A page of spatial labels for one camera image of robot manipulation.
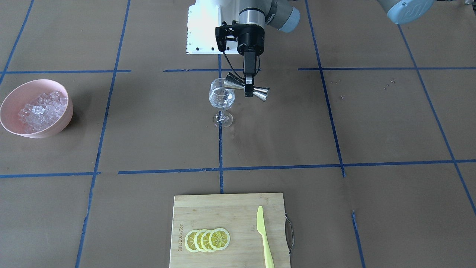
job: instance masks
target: ice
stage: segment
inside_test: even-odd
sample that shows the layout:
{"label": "ice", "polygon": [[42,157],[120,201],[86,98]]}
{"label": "ice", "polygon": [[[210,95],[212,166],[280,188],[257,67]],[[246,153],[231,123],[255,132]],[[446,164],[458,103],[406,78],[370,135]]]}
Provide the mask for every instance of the ice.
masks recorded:
{"label": "ice", "polygon": [[68,99],[59,91],[42,93],[31,100],[18,113],[25,133],[38,132],[54,124],[63,115],[67,104]]}

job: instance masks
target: cutting board handle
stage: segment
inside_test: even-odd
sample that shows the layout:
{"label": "cutting board handle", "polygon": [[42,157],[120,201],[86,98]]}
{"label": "cutting board handle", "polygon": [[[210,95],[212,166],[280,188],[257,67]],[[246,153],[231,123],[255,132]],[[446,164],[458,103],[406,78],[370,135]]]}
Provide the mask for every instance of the cutting board handle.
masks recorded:
{"label": "cutting board handle", "polygon": [[294,228],[291,223],[291,221],[288,218],[288,214],[285,212],[284,217],[286,218],[286,227],[285,227],[285,234],[286,234],[286,242],[288,243],[288,248],[289,248],[289,255],[291,256],[291,252],[294,247]]}

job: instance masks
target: cutting board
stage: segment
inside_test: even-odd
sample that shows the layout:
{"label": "cutting board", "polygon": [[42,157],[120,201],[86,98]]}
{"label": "cutting board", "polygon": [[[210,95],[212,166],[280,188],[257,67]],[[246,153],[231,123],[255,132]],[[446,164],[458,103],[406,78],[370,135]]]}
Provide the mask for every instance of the cutting board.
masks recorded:
{"label": "cutting board", "polygon": [[[170,268],[264,268],[263,242],[256,230],[258,206],[263,206],[275,268],[290,268],[282,193],[175,196]],[[230,233],[226,249],[192,253],[185,248],[189,231],[218,227]]]}

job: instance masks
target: lemon slice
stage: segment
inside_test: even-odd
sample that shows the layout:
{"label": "lemon slice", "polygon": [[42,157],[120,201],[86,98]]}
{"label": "lemon slice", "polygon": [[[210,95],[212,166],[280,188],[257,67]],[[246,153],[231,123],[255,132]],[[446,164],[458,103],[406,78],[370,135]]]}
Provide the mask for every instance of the lemon slice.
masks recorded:
{"label": "lemon slice", "polygon": [[210,245],[210,235],[213,233],[214,230],[208,230],[205,233],[202,234],[202,237],[200,239],[202,243],[202,247],[205,251],[207,252],[215,252],[216,249],[212,248]]}
{"label": "lemon slice", "polygon": [[185,243],[185,248],[190,252],[198,252],[198,249],[195,246],[195,242],[194,242],[195,235],[197,234],[198,231],[199,230],[197,230],[197,229],[191,230],[185,236],[185,242],[186,242]]}
{"label": "lemon slice", "polygon": [[196,247],[199,251],[201,251],[201,252],[206,252],[206,250],[203,249],[203,247],[202,247],[202,242],[201,242],[201,241],[202,241],[202,235],[203,235],[203,233],[205,233],[206,231],[208,231],[208,230],[207,230],[207,229],[201,229],[201,230],[199,230],[199,231],[196,233],[195,237],[193,238],[193,243],[195,244],[195,247]]}
{"label": "lemon slice", "polygon": [[230,233],[224,228],[216,228],[211,231],[209,242],[213,249],[224,250],[230,243]]}

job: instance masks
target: jigger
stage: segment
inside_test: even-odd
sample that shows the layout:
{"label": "jigger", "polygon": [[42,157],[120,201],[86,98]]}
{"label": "jigger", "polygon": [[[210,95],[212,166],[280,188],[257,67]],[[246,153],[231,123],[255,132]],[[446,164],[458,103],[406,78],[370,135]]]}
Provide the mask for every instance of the jigger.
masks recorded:
{"label": "jigger", "polygon": [[[238,90],[245,90],[245,83],[243,83],[236,75],[232,73],[228,73],[226,79],[225,79],[225,84],[226,87],[232,88],[232,89],[238,89]],[[255,86],[253,88],[253,95],[258,97],[262,101],[266,101],[266,98],[268,97],[268,87],[259,87]]]}

